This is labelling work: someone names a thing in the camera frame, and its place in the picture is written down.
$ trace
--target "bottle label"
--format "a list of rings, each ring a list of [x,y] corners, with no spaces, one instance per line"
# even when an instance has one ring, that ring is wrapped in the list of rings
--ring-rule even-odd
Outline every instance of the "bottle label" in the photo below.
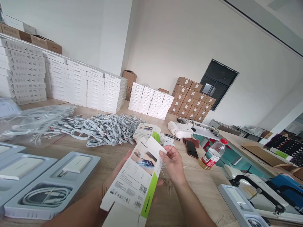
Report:
[[[202,158],[202,162],[208,166],[212,167],[220,158],[217,156],[214,156],[211,152],[206,152],[206,154]]]

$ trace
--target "plastic bottle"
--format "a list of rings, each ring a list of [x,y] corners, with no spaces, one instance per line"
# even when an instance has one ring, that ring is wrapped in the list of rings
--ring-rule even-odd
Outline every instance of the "plastic bottle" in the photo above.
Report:
[[[224,154],[226,144],[228,144],[228,141],[221,139],[211,145],[203,158],[200,159],[200,166],[205,170],[209,170]]]

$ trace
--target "clear plastic bag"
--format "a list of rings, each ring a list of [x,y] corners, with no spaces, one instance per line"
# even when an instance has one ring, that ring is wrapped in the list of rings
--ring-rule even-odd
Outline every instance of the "clear plastic bag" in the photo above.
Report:
[[[0,118],[0,141],[42,147],[51,125],[73,115],[75,106],[52,105]]]

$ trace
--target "dark window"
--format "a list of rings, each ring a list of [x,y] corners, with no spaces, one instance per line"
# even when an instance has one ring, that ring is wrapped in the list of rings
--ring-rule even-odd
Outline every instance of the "dark window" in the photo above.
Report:
[[[204,76],[201,79],[200,84],[203,86],[200,92],[216,99],[211,110],[216,109],[238,74],[238,72],[228,68],[216,60],[212,60],[210,62]]]

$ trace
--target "red bottle cap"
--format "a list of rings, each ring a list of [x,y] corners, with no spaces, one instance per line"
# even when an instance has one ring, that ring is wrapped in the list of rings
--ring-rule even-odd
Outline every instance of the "red bottle cap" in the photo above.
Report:
[[[223,139],[223,138],[220,140],[220,142],[225,144],[225,145],[228,144],[228,141],[226,139]]]

